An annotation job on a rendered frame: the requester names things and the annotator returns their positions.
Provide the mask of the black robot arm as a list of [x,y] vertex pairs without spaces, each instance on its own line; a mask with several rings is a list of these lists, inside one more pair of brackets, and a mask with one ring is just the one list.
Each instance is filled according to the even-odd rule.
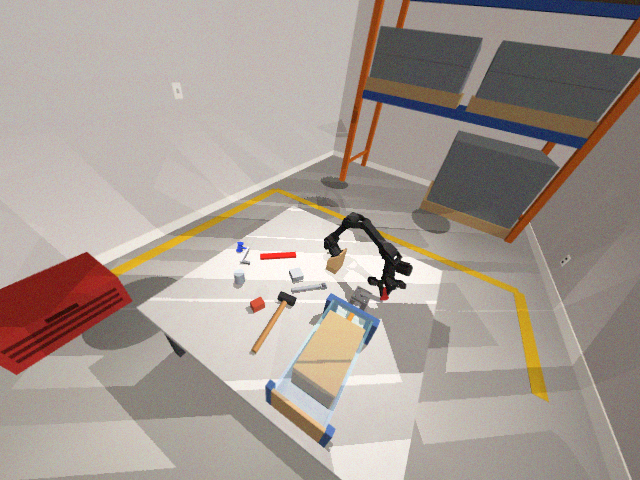
[[[362,222],[358,222],[359,220]],[[340,240],[339,236],[349,228],[360,228],[367,233],[378,247],[382,259],[385,260],[385,270],[396,271],[397,273],[408,277],[411,275],[413,266],[408,262],[401,261],[403,257],[398,252],[397,248],[382,237],[378,230],[373,226],[370,219],[355,212],[352,212],[345,217],[342,224],[333,233],[324,238],[324,248],[329,250],[331,257],[338,256],[343,251],[337,243],[339,242],[338,240]],[[394,259],[395,256],[397,257]],[[385,274],[382,283],[385,283],[387,290],[396,290],[396,288],[401,286],[401,280],[395,279],[395,275],[390,277],[388,274]]]

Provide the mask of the clear-panelled rack with blue corner posts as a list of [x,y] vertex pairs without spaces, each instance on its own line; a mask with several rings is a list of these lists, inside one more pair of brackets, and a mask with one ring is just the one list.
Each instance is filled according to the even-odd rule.
[[328,296],[322,316],[265,399],[325,447],[335,428],[329,422],[364,344],[379,323]]

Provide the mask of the black-headed mallet with wooden handle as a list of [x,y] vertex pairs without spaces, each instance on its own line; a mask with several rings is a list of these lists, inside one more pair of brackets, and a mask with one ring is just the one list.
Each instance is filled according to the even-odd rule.
[[271,331],[271,329],[274,326],[275,322],[277,321],[277,319],[279,318],[280,314],[284,310],[285,306],[287,304],[290,305],[290,306],[294,306],[294,304],[296,302],[296,299],[297,299],[296,297],[294,297],[292,295],[289,295],[289,294],[287,294],[285,292],[281,291],[279,293],[277,300],[281,301],[282,303],[280,304],[280,306],[276,310],[275,314],[273,315],[273,317],[271,318],[271,320],[267,324],[266,328],[264,329],[264,331],[262,332],[262,334],[258,338],[258,340],[255,343],[255,345],[253,346],[253,348],[251,349],[251,351],[253,353],[256,354],[258,352],[259,348],[263,344],[264,340],[266,339],[267,335]]

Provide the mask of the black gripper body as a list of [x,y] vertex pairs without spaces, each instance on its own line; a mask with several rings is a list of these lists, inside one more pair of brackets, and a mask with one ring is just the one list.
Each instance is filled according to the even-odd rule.
[[[385,274],[388,274],[388,276],[390,276],[390,277],[392,277],[392,275],[396,275],[395,271],[387,271],[385,269],[383,269],[382,271],[383,271],[383,274],[382,274],[381,280],[378,280],[376,277],[371,277],[371,276],[368,277],[367,281],[368,281],[369,285],[372,285],[372,286],[377,286],[378,285],[378,286],[383,287],[383,284],[385,284],[385,283],[382,283],[382,281],[383,281],[383,278],[384,278]],[[407,287],[406,283],[403,280],[401,280],[401,286],[399,288],[400,289],[406,289],[406,287]]]

